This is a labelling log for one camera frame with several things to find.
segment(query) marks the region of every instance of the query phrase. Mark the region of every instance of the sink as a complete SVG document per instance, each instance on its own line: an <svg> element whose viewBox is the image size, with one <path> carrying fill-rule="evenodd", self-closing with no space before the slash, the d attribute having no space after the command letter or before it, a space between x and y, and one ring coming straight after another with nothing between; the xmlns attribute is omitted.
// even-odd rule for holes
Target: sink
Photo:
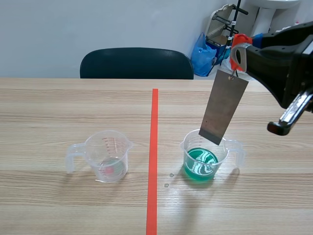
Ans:
<svg viewBox="0 0 313 235"><path fill-rule="evenodd" d="M249 0L252 5L269 9L287 9L297 5L300 0Z"/></svg>
<svg viewBox="0 0 313 235"><path fill-rule="evenodd" d="M248 0L258 6L259 14L252 29L252 36L267 33L276 9L287 9L300 3L301 0Z"/></svg>

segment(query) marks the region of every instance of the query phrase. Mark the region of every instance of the empty measuring cup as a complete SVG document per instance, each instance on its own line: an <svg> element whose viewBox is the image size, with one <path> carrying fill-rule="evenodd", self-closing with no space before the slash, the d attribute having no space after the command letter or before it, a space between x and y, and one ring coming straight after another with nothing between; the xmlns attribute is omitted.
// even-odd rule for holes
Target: empty measuring cup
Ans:
<svg viewBox="0 0 313 235"><path fill-rule="evenodd" d="M220 145L199 135L199 130L189 132L180 147L184 151L183 167L196 180L213 179L216 171L231 153L236 154L236 165L242 166L245 151L238 141L223 140Z"/></svg>
<svg viewBox="0 0 313 235"><path fill-rule="evenodd" d="M74 171L74 157L83 156L101 182L114 182L126 174L127 153L133 146L126 136L117 131L101 131L90 136L84 143L67 149L67 173Z"/></svg>

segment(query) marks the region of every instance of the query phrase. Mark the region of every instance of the measuring cup handle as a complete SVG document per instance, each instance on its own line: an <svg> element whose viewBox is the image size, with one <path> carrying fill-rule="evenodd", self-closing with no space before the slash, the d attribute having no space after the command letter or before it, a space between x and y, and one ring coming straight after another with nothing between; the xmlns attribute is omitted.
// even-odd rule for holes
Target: measuring cup handle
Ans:
<svg viewBox="0 0 313 235"><path fill-rule="evenodd" d="M67 155L65 157L65 166L67 173L72 173L74 171L74 157L84 156L86 153L85 143L72 144L67 149Z"/></svg>
<svg viewBox="0 0 313 235"><path fill-rule="evenodd" d="M225 141L224 148L226 151L236 154L236 166L241 167L244 165L246 152L243 150L242 144L239 141Z"/></svg>

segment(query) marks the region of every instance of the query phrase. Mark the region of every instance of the red tape line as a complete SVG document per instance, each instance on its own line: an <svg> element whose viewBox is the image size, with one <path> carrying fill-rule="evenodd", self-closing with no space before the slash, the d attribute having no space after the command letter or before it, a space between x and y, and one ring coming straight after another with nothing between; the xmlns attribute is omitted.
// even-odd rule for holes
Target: red tape line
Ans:
<svg viewBox="0 0 313 235"><path fill-rule="evenodd" d="M152 89L146 235L157 235L158 89Z"/></svg>

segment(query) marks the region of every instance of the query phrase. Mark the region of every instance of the blue plastic bag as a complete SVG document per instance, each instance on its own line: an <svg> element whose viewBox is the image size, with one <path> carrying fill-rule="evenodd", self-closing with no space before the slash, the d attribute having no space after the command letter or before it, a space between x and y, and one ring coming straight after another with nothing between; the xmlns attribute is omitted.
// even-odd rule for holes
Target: blue plastic bag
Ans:
<svg viewBox="0 0 313 235"><path fill-rule="evenodd" d="M194 67L194 73L198 76L205 77L212 68L212 61L215 57L216 50L205 44L205 36L202 33L192 51L191 63Z"/></svg>

